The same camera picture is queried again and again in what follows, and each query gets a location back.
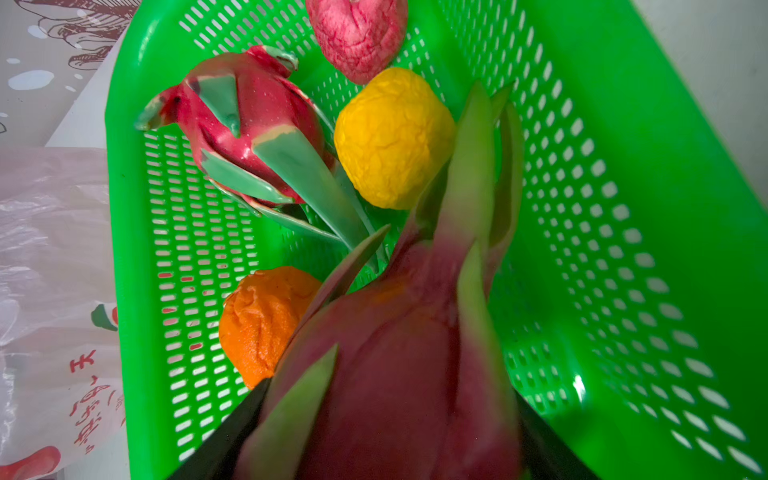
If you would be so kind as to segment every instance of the green plastic basket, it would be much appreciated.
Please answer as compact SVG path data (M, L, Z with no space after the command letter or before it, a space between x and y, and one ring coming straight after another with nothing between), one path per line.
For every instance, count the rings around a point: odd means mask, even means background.
M513 385L603 479L762 478L768 218L632 4L410 3L395 65L456 117L474 79L517 85L525 201L491 298ZM323 58L301 0L144 0L114 71L134 480L169 475L246 395L217 338L238 281L282 265L322 279L346 253L223 198L177 127L132 127L200 61L261 43L300 57L291 80L330 117L360 91ZM391 248L403 214L369 212L394 223Z

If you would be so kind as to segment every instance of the red fruit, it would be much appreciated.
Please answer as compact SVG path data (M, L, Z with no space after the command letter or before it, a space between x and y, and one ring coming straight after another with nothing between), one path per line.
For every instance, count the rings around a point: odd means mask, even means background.
M356 84L367 84L397 55L408 0L306 0L320 50Z
M278 58L268 52L276 53ZM329 169L334 166L336 159L326 151L323 129L313 105L287 80L296 69L295 61L291 55L261 45L243 54L225 53L210 58L190 71L179 85L168 88L150 102L136 126L148 130L177 123L189 138L193 158L201 170L205 171L201 150L214 152L265 180L296 203L304 203L300 195L252 151L253 140L261 134L282 125L293 125L304 134L325 165ZM200 97L201 84L218 78L234 80L228 87L231 91L220 85L214 87L218 94L215 100L231 100L231 110L217 109L219 105L206 103Z

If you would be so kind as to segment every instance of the white plastic bag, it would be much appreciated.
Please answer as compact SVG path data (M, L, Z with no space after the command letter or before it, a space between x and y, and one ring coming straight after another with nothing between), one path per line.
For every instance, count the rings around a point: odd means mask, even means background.
M123 428L106 152L0 150L0 480Z

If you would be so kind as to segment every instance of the red dragon fruit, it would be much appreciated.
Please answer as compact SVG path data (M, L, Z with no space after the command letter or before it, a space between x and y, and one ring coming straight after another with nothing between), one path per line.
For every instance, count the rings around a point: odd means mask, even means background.
M178 123L217 187L286 227L351 249L368 235L366 219L339 185L348 179L326 148L318 115L329 122L287 79L297 68L295 55L261 45L218 55L155 97L136 128ZM306 221L296 207L305 202L335 235Z
M522 134L508 95L489 100L474 86L454 156L382 275L345 295L386 227L323 284L278 364L236 480L520 475L515 397L486 306L521 202Z
M306 0L320 50L356 84L367 84L397 55L408 0Z

